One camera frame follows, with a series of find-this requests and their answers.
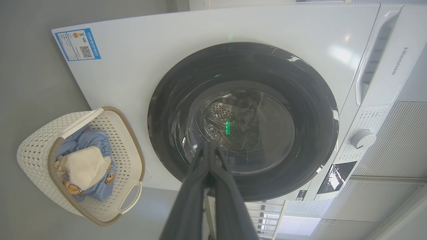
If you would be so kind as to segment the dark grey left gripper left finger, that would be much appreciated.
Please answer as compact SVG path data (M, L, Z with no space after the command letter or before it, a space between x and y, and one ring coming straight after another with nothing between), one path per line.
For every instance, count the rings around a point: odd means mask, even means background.
M159 240L202 240L204 198L211 188L209 162L212 142L198 149Z

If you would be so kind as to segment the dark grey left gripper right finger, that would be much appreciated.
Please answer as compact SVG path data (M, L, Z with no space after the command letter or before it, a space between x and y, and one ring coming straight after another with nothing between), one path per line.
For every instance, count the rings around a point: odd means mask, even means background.
M218 240L258 240L247 207L218 143L211 143L211 175L215 181Z

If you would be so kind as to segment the blue cartoon print garment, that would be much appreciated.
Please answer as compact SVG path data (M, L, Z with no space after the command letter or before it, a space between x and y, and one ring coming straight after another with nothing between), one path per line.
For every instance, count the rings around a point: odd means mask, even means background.
M81 190L79 187L72 184L68 179L65 179L63 184L65 185L68 192L78 202L82 202L85 197L91 197L98 201L106 201L112 195L115 175L116 165L112 160L103 178L87 190Z

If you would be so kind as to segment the cream and blue cartoon garment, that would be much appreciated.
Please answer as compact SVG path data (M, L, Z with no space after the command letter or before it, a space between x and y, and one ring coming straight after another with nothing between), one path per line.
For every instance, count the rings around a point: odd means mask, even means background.
M86 125L61 144L56 153L55 171L62 183L68 179L81 190L87 190L103 178L111 157L107 134Z

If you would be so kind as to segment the dark round glass washer door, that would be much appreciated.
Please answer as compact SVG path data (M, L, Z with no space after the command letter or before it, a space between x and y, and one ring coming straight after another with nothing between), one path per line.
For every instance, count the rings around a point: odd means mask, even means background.
M199 50L178 62L159 82L147 124L151 144L166 169L183 181L200 146L216 142L201 134L195 115L212 96L231 88L256 89L275 97L287 108L295 127L290 153L277 166L250 175L231 170L244 201L277 198L310 181L337 143L335 98L325 80L302 59L252 42Z

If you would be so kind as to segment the black washer display panel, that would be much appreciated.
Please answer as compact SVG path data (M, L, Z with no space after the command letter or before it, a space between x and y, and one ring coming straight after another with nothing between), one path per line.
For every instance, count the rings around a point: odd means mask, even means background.
M319 187L317 194L325 194L339 191L346 183L348 176L357 162L332 164L325 179Z

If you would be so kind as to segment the white washer control knob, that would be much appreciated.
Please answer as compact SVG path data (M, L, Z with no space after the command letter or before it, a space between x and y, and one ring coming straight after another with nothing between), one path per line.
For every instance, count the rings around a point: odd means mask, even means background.
M356 149L367 149L377 140L377 136L369 129L363 129L357 132L351 139L350 143Z

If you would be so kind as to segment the white front-load washing machine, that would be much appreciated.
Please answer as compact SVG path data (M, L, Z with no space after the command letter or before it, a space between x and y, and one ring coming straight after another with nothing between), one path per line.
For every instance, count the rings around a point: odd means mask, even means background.
M68 66L91 108L112 106L127 117L150 171L144 185L169 190L178 190L181 181L156 155L147 118L152 95L173 66L199 50L232 42L270 45L302 59L332 91L338 109L338 138L329 160L316 175L280 197L295 200L299 190L307 190L304 200L326 200L337 196L346 185L336 192L317 194L332 164L357 162L346 182L388 178L354 175L369 148L356 149L350 139L369 129L378 140L398 101L427 102L427 77L415 76L422 67L427 68L426 44L393 103L370 107L356 104L356 77L380 4L386 3L307 3L171 13L68 26L53 29L52 34L91 29L101 59L67 61Z

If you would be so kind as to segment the white slatted rack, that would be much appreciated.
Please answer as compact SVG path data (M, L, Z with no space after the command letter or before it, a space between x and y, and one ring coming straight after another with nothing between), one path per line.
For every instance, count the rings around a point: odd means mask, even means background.
M287 200L245 203L259 240L276 240L289 203Z

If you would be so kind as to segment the cream perforated laundry basket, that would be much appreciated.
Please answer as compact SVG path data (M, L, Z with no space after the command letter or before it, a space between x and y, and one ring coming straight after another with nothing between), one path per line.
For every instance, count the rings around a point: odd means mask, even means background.
M55 173L55 154L65 138L85 125L106 132L116 165L113 193L106 201L86 197L78 202ZM141 197L145 162L140 144L124 114L104 106L58 117L27 137L17 149L17 162L28 178L53 202L99 226L116 223Z

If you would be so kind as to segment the blue energy label sticker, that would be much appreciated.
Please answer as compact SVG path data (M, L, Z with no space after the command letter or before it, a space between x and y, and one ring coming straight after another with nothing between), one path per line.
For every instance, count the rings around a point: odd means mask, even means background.
M90 28L53 34L66 61L101 59Z

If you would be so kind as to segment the white Hisense detergent drawer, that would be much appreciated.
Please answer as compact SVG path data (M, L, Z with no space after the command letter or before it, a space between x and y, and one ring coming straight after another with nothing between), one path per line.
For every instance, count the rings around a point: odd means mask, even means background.
M359 107L393 103L427 44L427 5L380 4L356 77Z

